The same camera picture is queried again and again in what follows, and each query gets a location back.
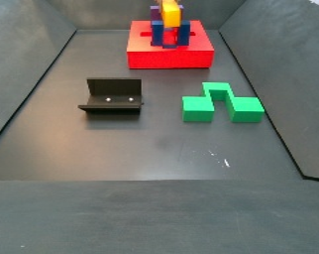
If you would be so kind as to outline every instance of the green cube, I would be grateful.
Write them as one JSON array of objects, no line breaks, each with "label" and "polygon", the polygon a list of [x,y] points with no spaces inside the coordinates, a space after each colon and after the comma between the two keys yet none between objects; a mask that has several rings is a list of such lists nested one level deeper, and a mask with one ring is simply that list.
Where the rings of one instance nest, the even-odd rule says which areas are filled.
[{"label": "green cube", "polygon": [[264,108],[255,97],[234,97],[226,106],[231,122],[260,122]]},{"label": "green cube", "polygon": [[209,97],[182,97],[182,118],[185,122],[211,122],[214,116],[214,105]]}]

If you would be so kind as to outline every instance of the green block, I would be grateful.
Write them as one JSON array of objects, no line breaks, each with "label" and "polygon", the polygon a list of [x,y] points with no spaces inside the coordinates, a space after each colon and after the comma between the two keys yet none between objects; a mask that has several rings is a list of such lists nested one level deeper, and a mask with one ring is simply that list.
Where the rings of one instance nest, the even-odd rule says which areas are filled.
[{"label": "green block", "polygon": [[230,85],[222,82],[202,82],[202,94],[211,97],[213,100],[225,100],[226,94],[231,92]]},{"label": "green block", "polygon": [[183,96],[182,110],[185,122],[211,122],[214,116],[214,105],[209,97]]},{"label": "green block", "polygon": [[234,97],[226,102],[231,122],[260,122],[264,108],[255,97]]}]

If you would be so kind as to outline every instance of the red block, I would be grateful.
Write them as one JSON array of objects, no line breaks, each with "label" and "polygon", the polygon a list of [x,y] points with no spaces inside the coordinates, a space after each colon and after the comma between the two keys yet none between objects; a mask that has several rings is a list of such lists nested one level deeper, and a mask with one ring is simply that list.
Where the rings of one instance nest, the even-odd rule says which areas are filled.
[{"label": "red block", "polygon": [[210,67],[215,50],[199,21],[190,21],[189,46],[150,46],[150,21],[133,21],[126,47],[129,68]]}]

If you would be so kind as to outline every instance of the gray floor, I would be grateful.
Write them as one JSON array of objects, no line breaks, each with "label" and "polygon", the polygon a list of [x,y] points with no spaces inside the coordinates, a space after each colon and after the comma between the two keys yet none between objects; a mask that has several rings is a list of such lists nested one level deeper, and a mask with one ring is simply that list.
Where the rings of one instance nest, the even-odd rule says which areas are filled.
[{"label": "gray floor", "polygon": [[0,182],[0,254],[319,254],[319,183]]},{"label": "gray floor", "polygon": [[[0,180],[298,180],[266,117],[233,124],[222,104],[213,123],[183,123],[181,96],[227,81],[253,96],[217,31],[210,69],[129,70],[126,31],[78,31],[0,138]],[[142,78],[139,117],[87,116],[87,77]]]}]

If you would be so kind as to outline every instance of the black angle bracket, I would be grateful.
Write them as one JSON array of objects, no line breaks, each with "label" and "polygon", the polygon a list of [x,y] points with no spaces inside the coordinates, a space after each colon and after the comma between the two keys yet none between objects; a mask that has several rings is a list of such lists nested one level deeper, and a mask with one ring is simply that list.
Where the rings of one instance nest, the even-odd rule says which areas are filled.
[{"label": "black angle bracket", "polygon": [[87,78],[89,100],[79,109],[86,112],[138,111],[142,105],[139,78]]}]

